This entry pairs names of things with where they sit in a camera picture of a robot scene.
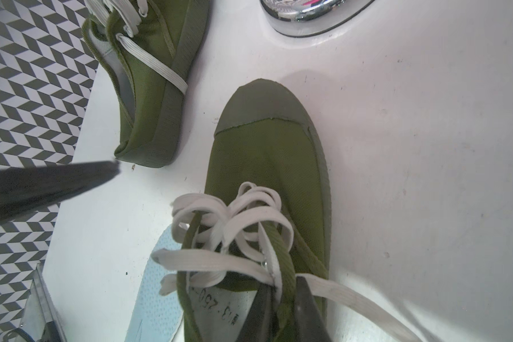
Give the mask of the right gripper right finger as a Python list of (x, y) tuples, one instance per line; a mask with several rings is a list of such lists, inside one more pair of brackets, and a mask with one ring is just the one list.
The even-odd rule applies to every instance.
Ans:
[(296, 342), (331, 342), (309, 284), (301, 276), (296, 278), (294, 322)]

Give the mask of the olive green shoe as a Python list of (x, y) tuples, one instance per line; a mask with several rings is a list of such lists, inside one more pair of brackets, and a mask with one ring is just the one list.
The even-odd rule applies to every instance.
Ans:
[(118, 99), (115, 157), (147, 168), (171, 164), (209, 1), (86, 1), (85, 6), (83, 38)]
[(295, 341), (296, 278), (306, 279), (326, 326), (336, 302), (397, 341), (418, 337), (372, 300), (329, 279), (331, 194), (326, 159), (306, 109), (282, 84), (239, 87), (217, 124), (205, 190), (172, 204), (178, 250), (152, 260), (169, 272), (186, 341), (236, 341), (262, 284), (272, 287), (270, 341)]

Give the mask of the grey-blue insole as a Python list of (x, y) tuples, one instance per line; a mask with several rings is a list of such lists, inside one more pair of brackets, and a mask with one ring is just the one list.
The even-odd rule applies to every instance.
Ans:
[(172, 341), (182, 323), (182, 309), (176, 293), (159, 295), (161, 280), (169, 274), (162, 266), (147, 262), (125, 342)]

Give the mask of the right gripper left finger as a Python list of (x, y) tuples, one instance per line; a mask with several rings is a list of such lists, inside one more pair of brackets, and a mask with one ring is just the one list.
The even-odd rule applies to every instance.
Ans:
[(272, 337), (274, 296), (271, 286), (262, 284), (236, 342), (267, 342)]

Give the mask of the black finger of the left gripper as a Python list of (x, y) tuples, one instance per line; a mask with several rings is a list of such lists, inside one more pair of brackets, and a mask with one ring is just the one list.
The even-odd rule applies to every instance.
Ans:
[(88, 192), (119, 173), (117, 161), (0, 170), (0, 225)]

